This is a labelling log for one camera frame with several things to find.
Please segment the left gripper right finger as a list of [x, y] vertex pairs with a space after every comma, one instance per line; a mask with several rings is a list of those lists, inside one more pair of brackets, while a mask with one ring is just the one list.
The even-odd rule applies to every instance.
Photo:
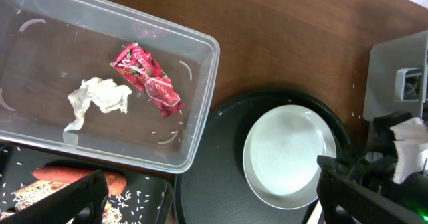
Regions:
[[426, 223], [427, 172], [410, 174], [397, 184], [385, 169], [394, 158], [374, 163], [319, 156], [317, 194], [326, 223]]

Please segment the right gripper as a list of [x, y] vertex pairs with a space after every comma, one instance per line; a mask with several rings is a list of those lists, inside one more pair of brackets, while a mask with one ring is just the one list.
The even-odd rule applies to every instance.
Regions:
[[402, 183], [410, 174], [427, 172], [427, 125], [408, 112], [394, 112], [373, 120], [374, 140], [367, 152], [350, 162], [365, 160], [374, 163], [387, 156], [394, 158], [385, 170], [388, 178]]

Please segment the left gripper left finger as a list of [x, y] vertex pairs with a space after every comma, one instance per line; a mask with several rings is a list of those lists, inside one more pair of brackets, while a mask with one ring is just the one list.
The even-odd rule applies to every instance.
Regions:
[[104, 172], [96, 170], [30, 207], [4, 219], [1, 224], [101, 224], [108, 196]]

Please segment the wooden chopstick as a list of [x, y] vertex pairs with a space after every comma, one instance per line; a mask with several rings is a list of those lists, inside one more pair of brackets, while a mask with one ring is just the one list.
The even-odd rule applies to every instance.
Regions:
[[320, 201], [317, 201], [312, 213], [310, 214], [306, 224], [318, 224], [322, 214], [322, 206]]

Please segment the orange carrot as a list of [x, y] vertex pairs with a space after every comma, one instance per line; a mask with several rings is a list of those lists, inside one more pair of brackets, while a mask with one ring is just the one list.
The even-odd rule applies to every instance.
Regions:
[[[84, 176], [89, 175], [90, 173], [92, 173], [92, 171], [88, 169], [47, 166], [34, 170], [32, 175], [35, 178], [43, 181], [71, 184], [83, 178]], [[110, 171], [104, 171], [103, 173], [108, 184], [109, 195], [121, 195], [127, 185], [126, 178], [121, 174]]]

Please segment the food scraps and rice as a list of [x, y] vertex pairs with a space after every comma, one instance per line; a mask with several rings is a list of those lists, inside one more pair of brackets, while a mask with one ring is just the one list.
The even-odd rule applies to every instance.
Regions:
[[[1, 211], [1, 220], [22, 211], [58, 190], [67, 187], [67, 185], [67, 183], [39, 180], [26, 187], [21, 187], [11, 193], [15, 196], [12, 200], [15, 204], [15, 210]], [[130, 190], [127, 190], [123, 195], [109, 195], [102, 215], [102, 224], [128, 223], [128, 221], [122, 221], [121, 210], [130, 206], [131, 198], [132, 193]]]

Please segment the light grey plate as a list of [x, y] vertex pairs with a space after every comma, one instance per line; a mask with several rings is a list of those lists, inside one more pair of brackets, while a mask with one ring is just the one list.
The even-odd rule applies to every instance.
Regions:
[[243, 147], [243, 171], [253, 193], [276, 209], [299, 209], [318, 198], [318, 156], [336, 158], [338, 147], [326, 121], [299, 105], [263, 114]]

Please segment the white tissue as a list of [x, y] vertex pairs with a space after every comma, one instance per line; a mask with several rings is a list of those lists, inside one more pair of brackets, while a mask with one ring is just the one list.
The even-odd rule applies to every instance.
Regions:
[[82, 80], [80, 87], [68, 95], [75, 120], [64, 128], [64, 132], [80, 130], [83, 127], [85, 114], [91, 103], [97, 105], [103, 114], [115, 110], [126, 114], [131, 93], [132, 90], [127, 85], [118, 85], [113, 79], [93, 77]]

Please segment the red snack wrapper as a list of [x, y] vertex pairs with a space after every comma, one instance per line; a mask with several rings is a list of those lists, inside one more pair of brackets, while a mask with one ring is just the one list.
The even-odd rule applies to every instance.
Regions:
[[180, 112], [184, 104], [175, 92], [171, 79], [153, 55], [138, 43], [126, 46], [110, 63], [127, 81], [146, 94], [167, 118]]

